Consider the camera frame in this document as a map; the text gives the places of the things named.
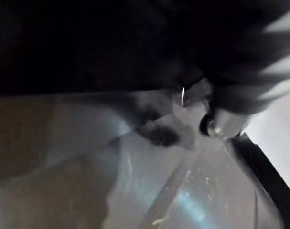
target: gray surface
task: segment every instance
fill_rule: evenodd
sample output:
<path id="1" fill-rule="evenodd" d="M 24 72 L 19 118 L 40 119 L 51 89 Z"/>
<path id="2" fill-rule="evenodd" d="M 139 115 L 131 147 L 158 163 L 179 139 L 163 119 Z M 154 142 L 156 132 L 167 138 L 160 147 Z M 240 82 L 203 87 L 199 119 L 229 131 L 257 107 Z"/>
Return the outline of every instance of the gray surface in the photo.
<path id="1" fill-rule="evenodd" d="M 0 229 L 279 229 L 231 147 L 199 133 L 205 105 L 178 97 L 0 99 Z"/>

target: white surface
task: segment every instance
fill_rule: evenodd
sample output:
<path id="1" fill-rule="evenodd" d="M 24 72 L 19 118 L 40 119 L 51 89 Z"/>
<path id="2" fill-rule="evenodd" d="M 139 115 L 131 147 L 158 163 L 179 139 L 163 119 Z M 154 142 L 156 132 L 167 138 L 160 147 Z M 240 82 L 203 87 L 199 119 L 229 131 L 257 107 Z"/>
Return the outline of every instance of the white surface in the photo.
<path id="1" fill-rule="evenodd" d="M 261 148 L 290 188 L 290 95 L 256 115 L 246 133 Z"/>

